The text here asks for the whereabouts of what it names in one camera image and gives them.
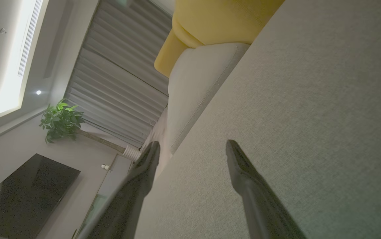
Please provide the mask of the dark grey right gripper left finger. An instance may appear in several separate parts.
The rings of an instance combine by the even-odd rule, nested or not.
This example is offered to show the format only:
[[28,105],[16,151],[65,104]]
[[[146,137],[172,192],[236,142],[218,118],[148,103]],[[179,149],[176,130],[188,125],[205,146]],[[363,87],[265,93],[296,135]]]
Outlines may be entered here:
[[144,198],[152,189],[160,143],[151,142],[124,181],[87,226],[89,239],[133,239]]

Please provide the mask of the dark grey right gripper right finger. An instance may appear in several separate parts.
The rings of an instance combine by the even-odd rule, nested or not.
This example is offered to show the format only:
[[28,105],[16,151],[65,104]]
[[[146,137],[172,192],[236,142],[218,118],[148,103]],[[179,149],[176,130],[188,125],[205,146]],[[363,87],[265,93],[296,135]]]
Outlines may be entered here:
[[301,229],[236,141],[227,141],[226,155],[231,183],[242,197],[250,238],[304,239]]

